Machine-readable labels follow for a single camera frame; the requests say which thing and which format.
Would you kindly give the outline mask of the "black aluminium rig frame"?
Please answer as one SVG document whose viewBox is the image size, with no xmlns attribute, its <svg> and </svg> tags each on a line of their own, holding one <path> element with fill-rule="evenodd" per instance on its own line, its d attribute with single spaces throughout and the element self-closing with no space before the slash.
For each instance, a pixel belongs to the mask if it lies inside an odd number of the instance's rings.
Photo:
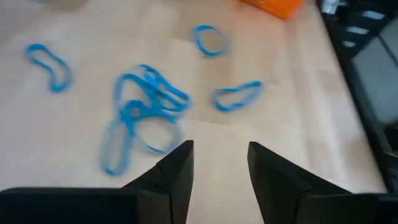
<svg viewBox="0 0 398 224">
<path fill-rule="evenodd" d="M 398 0 L 317 0 L 388 192 L 398 194 Z"/>
</svg>

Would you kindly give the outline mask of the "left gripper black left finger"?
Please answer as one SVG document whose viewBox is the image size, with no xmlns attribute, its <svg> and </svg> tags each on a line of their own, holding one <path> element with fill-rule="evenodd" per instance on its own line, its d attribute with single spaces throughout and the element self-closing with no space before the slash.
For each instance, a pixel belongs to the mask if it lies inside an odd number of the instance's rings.
<svg viewBox="0 0 398 224">
<path fill-rule="evenodd" d="M 186 140 L 124 186 L 136 196 L 135 224 L 186 224 L 194 179 L 194 142 Z"/>
</svg>

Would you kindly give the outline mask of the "orange plastic mesh basket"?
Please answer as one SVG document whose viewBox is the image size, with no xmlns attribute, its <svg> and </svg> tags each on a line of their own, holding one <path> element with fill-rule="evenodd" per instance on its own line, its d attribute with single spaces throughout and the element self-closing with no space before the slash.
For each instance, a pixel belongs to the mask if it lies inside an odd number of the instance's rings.
<svg viewBox="0 0 398 224">
<path fill-rule="evenodd" d="M 240 0 L 280 19 L 290 19 L 306 0 Z"/>
</svg>

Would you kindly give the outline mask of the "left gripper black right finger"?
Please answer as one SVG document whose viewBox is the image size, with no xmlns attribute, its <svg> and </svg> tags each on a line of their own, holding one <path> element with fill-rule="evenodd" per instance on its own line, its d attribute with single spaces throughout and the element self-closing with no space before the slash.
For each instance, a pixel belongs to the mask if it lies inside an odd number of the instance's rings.
<svg viewBox="0 0 398 224">
<path fill-rule="evenodd" d="M 248 167 L 265 224 L 295 224 L 300 200 L 305 194 L 348 193 L 258 142 L 249 143 Z"/>
</svg>

